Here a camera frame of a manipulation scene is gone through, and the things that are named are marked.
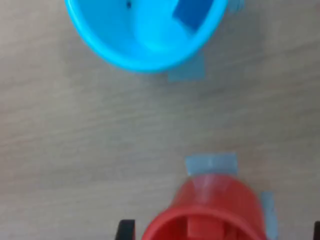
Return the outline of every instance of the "table surface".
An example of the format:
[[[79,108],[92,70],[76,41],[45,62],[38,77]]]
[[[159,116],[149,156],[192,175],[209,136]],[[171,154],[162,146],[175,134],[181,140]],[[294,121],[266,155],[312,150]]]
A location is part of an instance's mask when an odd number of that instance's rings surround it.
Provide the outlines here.
[[[275,194],[279,239],[320,219],[320,1],[247,0],[204,49],[207,79],[117,69],[62,0],[0,1],[0,238],[139,239],[186,178],[184,158],[236,152]]]

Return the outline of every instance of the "red cup rim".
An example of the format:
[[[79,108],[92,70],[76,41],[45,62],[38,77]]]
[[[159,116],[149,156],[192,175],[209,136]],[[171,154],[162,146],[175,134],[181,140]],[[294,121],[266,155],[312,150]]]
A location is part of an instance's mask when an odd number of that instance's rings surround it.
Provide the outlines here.
[[[246,233],[252,240],[267,240],[266,235],[254,229],[255,226],[251,226],[242,217],[234,215],[232,212],[223,208],[208,208],[201,205],[183,205],[183,206],[173,206],[169,207],[164,212],[160,213],[147,227],[143,234],[142,240],[152,240],[157,231],[164,226],[167,222],[187,215],[203,215],[212,216],[221,220],[228,222],[234,226],[237,226],[244,233]]]

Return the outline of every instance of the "blue block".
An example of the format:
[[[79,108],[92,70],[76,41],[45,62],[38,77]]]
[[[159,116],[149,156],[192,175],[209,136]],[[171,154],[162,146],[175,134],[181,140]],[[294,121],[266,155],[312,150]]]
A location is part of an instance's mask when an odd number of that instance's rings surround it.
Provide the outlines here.
[[[207,17],[212,3],[213,0],[179,0],[173,17],[196,32]]]
[[[189,176],[199,174],[238,174],[238,161],[235,153],[199,154],[185,159]]]
[[[195,82],[205,79],[205,57],[200,51],[179,66],[169,70],[169,83]]]
[[[275,210],[275,200],[272,192],[260,194],[260,201],[264,211],[265,231],[268,240],[278,239],[278,219]]]

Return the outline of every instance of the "blue bowl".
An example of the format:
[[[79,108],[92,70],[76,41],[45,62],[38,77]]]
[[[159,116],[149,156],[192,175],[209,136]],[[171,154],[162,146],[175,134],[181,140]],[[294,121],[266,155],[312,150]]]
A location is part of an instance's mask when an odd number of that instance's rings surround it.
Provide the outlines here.
[[[228,4],[214,0],[202,24],[190,30],[173,17],[179,1],[183,0],[65,3],[78,33],[99,56],[126,70],[155,73],[192,57],[209,40]]]

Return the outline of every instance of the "red cup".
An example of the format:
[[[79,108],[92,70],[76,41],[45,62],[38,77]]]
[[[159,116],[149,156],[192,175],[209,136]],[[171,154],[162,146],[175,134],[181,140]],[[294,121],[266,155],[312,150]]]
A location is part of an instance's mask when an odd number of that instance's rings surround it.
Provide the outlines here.
[[[267,240],[263,209],[245,184],[229,175],[188,178],[142,240]]]

